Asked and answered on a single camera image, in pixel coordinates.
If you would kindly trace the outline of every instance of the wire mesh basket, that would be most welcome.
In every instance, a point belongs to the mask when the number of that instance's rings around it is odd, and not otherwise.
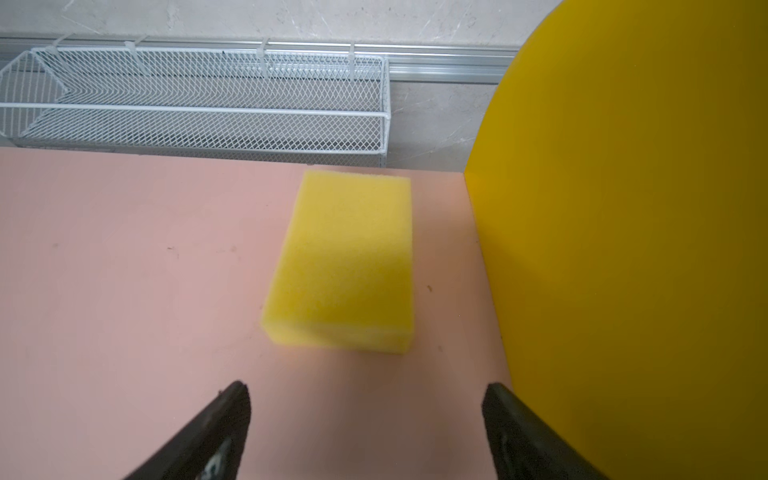
[[[23,147],[384,166],[375,55],[33,48],[0,71],[0,134]]]

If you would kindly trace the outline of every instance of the pink table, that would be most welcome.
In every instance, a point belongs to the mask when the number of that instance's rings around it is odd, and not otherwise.
[[[389,356],[258,327],[306,168],[0,148],[3,476],[122,478],[241,379],[239,478],[495,478],[480,402],[509,374],[464,177],[386,170],[416,317]]]

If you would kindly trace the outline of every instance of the sponge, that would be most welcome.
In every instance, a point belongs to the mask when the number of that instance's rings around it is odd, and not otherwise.
[[[307,170],[262,327],[280,344],[404,353],[412,250],[410,179]]]

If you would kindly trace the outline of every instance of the sponge top surface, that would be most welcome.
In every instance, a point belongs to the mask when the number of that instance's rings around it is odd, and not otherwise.
[[[412,330],[410,179],[307,170],[262,319]]]

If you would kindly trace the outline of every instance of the metal rail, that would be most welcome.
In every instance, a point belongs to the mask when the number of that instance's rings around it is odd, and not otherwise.
[[[0,68],[25,50],[52,44],[57,38],[45,35],[0,36]],[[145,47],[242,48],[257,50],[262,41],[190,40],[188,38],[127,38],[97,35],[70,35],[59,41],[64,46],[117,46],[135,41]],[[267,51],[347,53],[349,43],[311,41],[267,41]],[[356,54],[384,55],[389,59],[391,81],[497,84],[518,52],[512,47],[462,47],[453,45],[354,44]]]

